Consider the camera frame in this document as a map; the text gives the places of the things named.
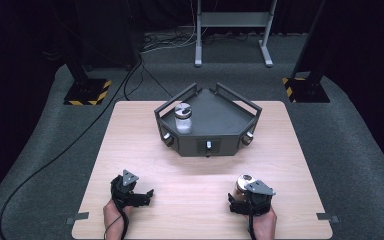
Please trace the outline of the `grey metal stand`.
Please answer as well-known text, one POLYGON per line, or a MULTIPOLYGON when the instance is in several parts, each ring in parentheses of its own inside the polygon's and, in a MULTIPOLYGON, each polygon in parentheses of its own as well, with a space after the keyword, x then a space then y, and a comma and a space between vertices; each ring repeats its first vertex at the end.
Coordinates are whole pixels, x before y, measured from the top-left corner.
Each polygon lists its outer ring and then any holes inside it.
POLYGON ((263 39, 258 42, 265 65, 274 65, 267 43, 274 20, 278 0, 269 0, 270 8, 265 12, 203 12, 202 0, 197 0, 195 17, 195 59, 196 67, 202 66, 202 33, 203 28, 263 28, 263 39))

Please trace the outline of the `person's left hand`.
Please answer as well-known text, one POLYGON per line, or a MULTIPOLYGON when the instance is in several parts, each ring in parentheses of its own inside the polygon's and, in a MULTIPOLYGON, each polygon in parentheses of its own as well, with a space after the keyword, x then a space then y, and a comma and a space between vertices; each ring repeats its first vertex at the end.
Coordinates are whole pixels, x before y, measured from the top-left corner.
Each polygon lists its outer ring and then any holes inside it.
POLYGON ((124 207, 123 212, 125 213, 125 217, 122 217, 122 214, 117 209, 114 201, 110 199, 108 203, 103 207, 105 232, 107 232, 109 229, 125 230, 128 228, 132 210, 132 206, 124 207))

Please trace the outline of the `person's right hand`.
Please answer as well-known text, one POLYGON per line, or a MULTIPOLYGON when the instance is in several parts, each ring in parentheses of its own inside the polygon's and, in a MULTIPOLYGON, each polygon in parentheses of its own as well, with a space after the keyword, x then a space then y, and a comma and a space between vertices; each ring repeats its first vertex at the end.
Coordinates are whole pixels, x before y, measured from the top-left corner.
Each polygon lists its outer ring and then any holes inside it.
POLYGON ((277 215, 273 208, 260 216, 254 216, 252 219, 253 232, 257 233, 272 233, 275 235, 277 215))

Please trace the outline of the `black post with striped base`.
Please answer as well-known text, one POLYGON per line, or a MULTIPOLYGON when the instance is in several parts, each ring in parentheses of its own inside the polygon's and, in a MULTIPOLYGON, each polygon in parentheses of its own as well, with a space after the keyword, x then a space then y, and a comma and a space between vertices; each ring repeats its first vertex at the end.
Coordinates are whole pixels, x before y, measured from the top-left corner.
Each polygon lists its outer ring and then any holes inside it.
POLYGON ((73 77, 73 84, 64 98, 66 105, 99 105, 107 95, 111 81, 89 78, 79 63, 74 48, 68 41, 62 45, 65 63, 73 77))
POLYGON ((309 47, 311 40, 314 38, 320 17, 323 14, 327 0, 322 0, 317 11, 316 17, 311 26, 309 36, 302 48, 295 67, 288 78, 283 79, 283 85, 286 89, 287 96, 292 103, 329 103, 330 100, 321 85, 323 71, 326 65, 326 57, 321 55, 319 60, 312 59, 315 64, 306 78, 297 78, 300 68, 304 65, 304 58, 310 52, 309 47))

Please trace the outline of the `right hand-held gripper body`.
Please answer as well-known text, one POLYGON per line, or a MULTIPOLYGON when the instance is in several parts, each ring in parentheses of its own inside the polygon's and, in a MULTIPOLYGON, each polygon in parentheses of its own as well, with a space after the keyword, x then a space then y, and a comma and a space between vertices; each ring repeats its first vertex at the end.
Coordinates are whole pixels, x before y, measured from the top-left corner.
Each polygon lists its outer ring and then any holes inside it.
POLYGON ((271 208, 272 197, 276 195, 275 191, 261 180, 248 183, 245 189, 252 214, 254 216, 266 214, 271 208))

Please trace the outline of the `glass jar with brown powder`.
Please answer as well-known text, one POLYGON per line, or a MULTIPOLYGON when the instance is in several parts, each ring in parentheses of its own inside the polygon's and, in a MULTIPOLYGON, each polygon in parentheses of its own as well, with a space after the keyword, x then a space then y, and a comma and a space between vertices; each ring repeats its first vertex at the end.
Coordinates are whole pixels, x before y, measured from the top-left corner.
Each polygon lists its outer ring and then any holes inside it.
POLYGON ((246 186, 250 183, 255 182, 256 179, 248 174, 240 175, 235 183, 233 196, 236 201, 245 202, 246 201, 246 186))

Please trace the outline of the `grey tape strip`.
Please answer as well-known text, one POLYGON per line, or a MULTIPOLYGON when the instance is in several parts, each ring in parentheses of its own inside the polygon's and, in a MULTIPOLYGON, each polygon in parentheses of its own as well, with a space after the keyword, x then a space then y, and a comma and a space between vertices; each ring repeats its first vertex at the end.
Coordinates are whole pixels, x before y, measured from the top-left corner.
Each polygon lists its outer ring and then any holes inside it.
POLYGON ((326 220, 330 223, 339 223, 340 219, 337 215, 332 215, 329 213, 317 213, 316 214, 318 220, 326 220))
POLYGON ((76 213, 74 216, 68 217, 66 219, 67 225, 73 225, 78 220, 85 220, 89 217, 88 212, 76 213))

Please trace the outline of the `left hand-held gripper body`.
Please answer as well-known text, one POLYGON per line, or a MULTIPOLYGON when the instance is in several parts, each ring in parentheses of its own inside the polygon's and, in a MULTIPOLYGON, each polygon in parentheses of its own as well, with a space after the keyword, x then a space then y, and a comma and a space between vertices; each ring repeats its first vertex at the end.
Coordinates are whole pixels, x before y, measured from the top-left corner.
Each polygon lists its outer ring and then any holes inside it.
POLYGON ((111 198, 117 208, 124 208, 126 206, 139 206, 139 200, 134 193, 138 176, 124 169, 121 175, 118 175, 111 181, 111 198))

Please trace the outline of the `glass jar with white powder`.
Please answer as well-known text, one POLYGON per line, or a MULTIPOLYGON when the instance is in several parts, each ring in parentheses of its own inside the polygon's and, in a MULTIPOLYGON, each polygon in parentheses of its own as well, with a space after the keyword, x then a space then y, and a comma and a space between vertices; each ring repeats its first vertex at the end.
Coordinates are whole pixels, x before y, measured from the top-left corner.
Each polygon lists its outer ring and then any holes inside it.
POLYGON ((175 125, 181 134, 188 134, 192 131, 192 109, 187 103, 179 103, 175 106, 175 125))

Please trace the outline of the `dark grey corner rack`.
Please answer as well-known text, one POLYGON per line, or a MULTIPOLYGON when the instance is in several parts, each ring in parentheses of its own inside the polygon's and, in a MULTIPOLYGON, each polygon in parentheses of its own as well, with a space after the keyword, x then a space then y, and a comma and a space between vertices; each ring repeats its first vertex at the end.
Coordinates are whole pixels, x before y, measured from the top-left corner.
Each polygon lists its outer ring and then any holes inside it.
POLYGON ((154 110, 160 138, 182 157, 233 156, 254 139, 262 108, 227 86, 213 89, 192 84, 154 110), (175 125, 175 106, 192 109, 192 131, 181 134, 175 125))

